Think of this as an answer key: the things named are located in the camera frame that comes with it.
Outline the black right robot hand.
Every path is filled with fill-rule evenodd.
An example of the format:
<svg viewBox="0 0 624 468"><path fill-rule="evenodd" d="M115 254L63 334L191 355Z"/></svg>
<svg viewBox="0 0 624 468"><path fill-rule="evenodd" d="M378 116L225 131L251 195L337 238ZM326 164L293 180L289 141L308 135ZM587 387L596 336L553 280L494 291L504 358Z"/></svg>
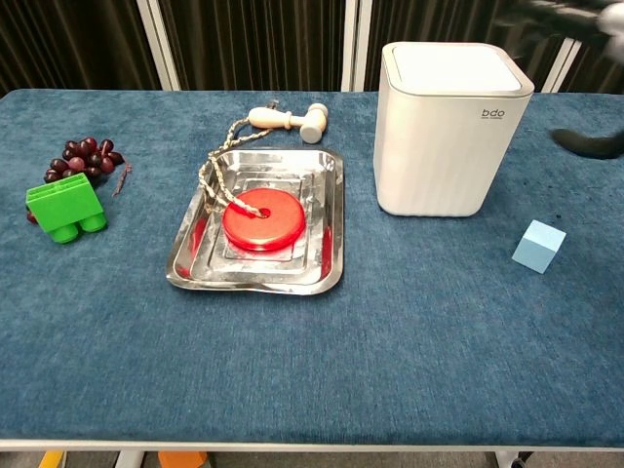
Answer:
<svg viewBox="0 0 624 468"><path fill-rule="evenodd" d="M567 129L551 132L553 141L563 149L581 157L610 160L623 154L623 132L613 136L589 137Z"/></svg>

